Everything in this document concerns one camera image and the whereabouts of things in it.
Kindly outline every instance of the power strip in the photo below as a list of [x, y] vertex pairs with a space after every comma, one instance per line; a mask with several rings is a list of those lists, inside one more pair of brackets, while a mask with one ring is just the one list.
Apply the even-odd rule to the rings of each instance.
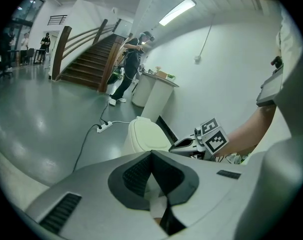
[[99, 129], [99, 127], [97, 127], [97, 133], [102, 133], [103, 131], [105, 131], [107, 128], [111, 127], [113, 125], [113, 123], [111, 121], [107, 122], [108, 124], [106, 125], [105, 123], [101, 125], [101, 129]]

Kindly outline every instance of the fluorescent light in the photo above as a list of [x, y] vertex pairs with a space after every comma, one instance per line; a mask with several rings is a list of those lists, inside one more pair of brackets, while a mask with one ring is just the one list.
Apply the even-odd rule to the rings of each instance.
[[172, 9], [169, 13], [167, 13], [166, 16], [163, 17], [159, 23], [163, 26], [166, 26], [178, 15], [181, 15], [183, 12], [186, 12], [188, 9], [194, 7], [195, 5], [196, 4], [193, 0], [184, 0], [179, 5], [177, 5], [174, 9]]

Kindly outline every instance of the white sneaker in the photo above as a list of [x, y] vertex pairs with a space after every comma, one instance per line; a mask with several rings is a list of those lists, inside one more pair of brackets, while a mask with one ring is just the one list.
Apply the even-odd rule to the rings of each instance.
[[110, 98], [108, 103], [109, 103], [109, 105], [116, 106], [116, 100], [115, 99]]
[[126, 102], [126, 99], [125, 98], [119, 98], [118, 101], [122, 102], [122, 103], [125, 103]]

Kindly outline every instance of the gray floor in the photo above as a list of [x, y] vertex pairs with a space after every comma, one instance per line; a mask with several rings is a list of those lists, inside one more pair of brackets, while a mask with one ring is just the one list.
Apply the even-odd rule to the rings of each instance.
[[[127, 103], [108, 106], [104, 120], [130, 122], [142, 113], [130, 102], [131, 88], [124, 95]], [[16, 69], [12, 79], [0, 81], [0, 152], [26, 175], [51, 186], [72, 172], [85, 134], [99, 123], [108, 98], [85, 86], [50, 81], [40, 65]], [[77, 169], [119, 157], [127, 131], [128, 125], [120, 123], [103, 133], [94, 128]]]

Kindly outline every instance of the vent grille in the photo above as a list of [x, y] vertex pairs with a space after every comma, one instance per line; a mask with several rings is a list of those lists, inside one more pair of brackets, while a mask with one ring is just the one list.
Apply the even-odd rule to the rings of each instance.
[[81, 199], [79, 195], [66, 194], [39, 224], [48, 231], [58, 234]]

